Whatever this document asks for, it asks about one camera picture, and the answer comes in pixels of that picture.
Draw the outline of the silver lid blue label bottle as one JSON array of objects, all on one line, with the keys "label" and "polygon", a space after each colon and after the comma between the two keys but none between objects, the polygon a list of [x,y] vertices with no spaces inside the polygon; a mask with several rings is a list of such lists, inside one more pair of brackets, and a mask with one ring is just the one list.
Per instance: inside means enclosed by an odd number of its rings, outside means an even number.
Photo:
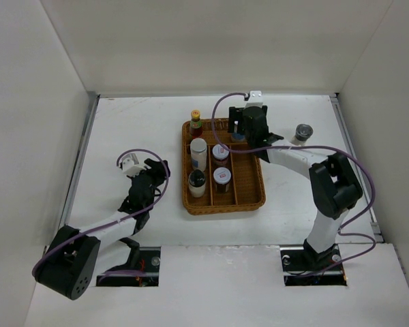
[{"label": "silver lid blue label bottle", "polygon": [[231,140],[234,143],[244,143],[245,142],[245,136],[242,134],[238,133],[238,122],[234,122],[234,132],[231,133]]}]

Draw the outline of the red sauce bottle yellow cap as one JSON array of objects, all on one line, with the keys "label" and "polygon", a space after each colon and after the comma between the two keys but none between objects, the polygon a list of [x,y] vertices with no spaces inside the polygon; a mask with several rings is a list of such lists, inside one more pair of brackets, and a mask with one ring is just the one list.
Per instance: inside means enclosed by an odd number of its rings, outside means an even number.
[{"label": "red sauce bottle yellow cap", "polygon": [[191,111],[190,136],[192,139],[200,138],[202,135],[202,121],[199,110]]}]

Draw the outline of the small jar red label lid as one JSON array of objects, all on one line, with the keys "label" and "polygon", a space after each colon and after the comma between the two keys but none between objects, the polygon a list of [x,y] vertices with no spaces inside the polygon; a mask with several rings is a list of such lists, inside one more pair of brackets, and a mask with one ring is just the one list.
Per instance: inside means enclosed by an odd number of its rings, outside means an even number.
[{"label": "small jar red label lid", "polygon": [[229,151],[222,145],[216,144],[211,151],[213,163],[216,166],[224,167],[228,163]]}]

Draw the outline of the grey lid salt grinder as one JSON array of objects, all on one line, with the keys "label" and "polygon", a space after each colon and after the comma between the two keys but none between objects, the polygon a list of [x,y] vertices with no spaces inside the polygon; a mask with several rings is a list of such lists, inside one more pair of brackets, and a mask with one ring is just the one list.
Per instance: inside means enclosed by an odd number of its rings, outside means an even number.
[{"label": "grey lid salt grinder", "polygon": [[291,143],[296,146],[303,146],[313,135],[313,128],[308,124],[299,124],[295,129]]}]

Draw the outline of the silver lid white spice bottle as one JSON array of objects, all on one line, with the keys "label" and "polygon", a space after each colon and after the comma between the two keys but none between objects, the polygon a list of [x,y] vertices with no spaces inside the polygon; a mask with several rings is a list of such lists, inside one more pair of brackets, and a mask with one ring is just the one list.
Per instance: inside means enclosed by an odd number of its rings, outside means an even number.
[{"label": "silver lid white spice bottle", "polygon": [[204,172],[207,168],[207,143],[202,138],[195,138],[190,143],[191,163],[194,170]]}]

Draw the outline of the black cap pepper grinder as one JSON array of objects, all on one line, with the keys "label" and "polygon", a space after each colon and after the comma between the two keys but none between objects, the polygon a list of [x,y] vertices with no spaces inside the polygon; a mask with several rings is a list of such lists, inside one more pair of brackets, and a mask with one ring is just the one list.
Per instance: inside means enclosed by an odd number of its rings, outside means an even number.
[{"label": "black cap pepper grinder", "polygon": [[205,193],[206,177],[202,170],[194,170],[188,177],[188,187],[194,198],[200,198]]}]

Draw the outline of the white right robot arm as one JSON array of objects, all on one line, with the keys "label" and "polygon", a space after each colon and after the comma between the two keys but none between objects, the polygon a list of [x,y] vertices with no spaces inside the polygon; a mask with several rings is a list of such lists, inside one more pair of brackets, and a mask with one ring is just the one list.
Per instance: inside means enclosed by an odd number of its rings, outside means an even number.
[{"label": "white right robot arm", "polygon": [[338,151],[324,156],[304,149],[313,135],[310,125],[297,125],[290,142],[271,133],[266,106],[230,107],[228,119],[228,131],[245,136],[252,154],[267,163],[286,167],[310,181],[317,215],[303,243],[302,259],[306,267],[319,269],[327,262],[327,256],[335,246],[344,217],[363,195],[348,158]]}]

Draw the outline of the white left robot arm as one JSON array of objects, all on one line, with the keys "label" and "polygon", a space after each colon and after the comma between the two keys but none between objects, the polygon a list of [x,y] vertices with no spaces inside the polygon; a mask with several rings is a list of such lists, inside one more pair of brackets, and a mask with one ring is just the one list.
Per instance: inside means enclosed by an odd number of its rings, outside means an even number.
[{"label": "white left robot arm", "polygon": [[166,160],[146,159],[134,175],[128,175],[131,187],[118,211],[91,227],[78,229],[69,225],[55,234],[48,251],[35,264],[32,276],[39,284],[76,300],[88,288],[101,251],[116,242],[121,249],[116,263],[124,271],[133,271],[139,264],[139,245],[131,237],[140,232],[150,218],[150,211],[163,195],[170,169]]}]

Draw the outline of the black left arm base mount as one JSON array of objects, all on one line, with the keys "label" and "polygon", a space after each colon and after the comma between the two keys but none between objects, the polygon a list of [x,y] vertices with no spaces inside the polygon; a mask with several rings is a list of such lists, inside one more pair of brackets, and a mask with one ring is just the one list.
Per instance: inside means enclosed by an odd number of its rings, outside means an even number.
[{"label": "black left arm base mount", "polygon": [[161,248],[141,247],[130,238],[122,238],[128,257],[97,275],[97,287],[157,287],[160,281]]}]

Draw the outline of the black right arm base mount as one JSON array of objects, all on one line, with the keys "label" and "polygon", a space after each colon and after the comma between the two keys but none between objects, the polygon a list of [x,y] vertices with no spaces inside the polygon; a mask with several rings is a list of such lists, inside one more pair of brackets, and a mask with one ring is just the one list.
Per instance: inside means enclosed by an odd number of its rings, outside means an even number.
[{"label": "black right arm base mount", "polygon": [[343,264],[324,270],[341,260],[335,248],[319,260],[309,259],[302,247],[280,251],[285,286],[347,286]]}]

